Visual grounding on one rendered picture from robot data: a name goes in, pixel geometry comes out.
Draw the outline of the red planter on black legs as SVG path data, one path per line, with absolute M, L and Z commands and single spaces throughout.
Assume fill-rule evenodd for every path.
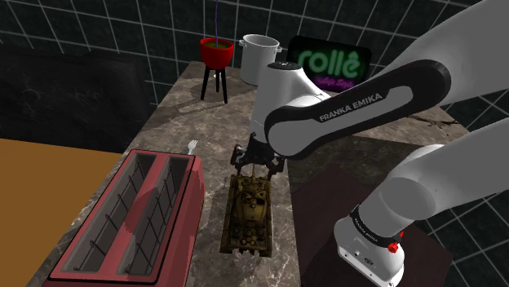
M 233 44 L 218 35 L 218 3 L 215 1 L 215 36 L 213 38 L 203 38 L 199 42 L 199 51 L 201 59 L 205 64 L 203 83 L 201 86 L 201 100 L 205 98 L 207 83 L 209 81 L 210 71 L 215 71 L 215 89 L 219 91 L 219 85 L 222 85 L 224 103 L 228 102 L 226 67 L 229 66 L 233 56 Z

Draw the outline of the red two-slot toaster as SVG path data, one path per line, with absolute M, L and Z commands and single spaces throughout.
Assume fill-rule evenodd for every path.
M 131 150 L 42 287 L 185 287 L 205 190 L 199 157 Z

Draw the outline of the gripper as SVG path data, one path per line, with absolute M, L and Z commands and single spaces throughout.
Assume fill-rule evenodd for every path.
M 241 168 L 247 164 L 267 165 L 270 180 L 273 175 L 281 173 L 284 170 L 285 158 L 277 156 L 272 148 L 262 141 L 255 138 L 256 133 L 251 133 L 246 148 L 236 144 L 231 156 L 231 164 L 241 172 Z

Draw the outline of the black neon sign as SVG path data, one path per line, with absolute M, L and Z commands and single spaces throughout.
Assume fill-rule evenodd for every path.
M 366 79 L 371 57 L 366 47 L 294 36 L 286 59 L 301 66 L 320 89 L 339 93 Z

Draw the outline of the olive toy tank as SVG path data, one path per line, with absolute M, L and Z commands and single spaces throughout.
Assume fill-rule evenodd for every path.
M 263 176 L 233 174 L 224 216 L 220 253 L 237 249 L 260 257 L 272 256 L 271 182 Z

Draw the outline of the grey stock pot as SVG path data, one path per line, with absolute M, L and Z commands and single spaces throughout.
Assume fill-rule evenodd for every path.
M 276 59 L 281 52 L 280 43 L 268 36 L 247 34 L 239 41 L 242 47 L 240 78 L 243 82 L 257 86 L 261 71 Z

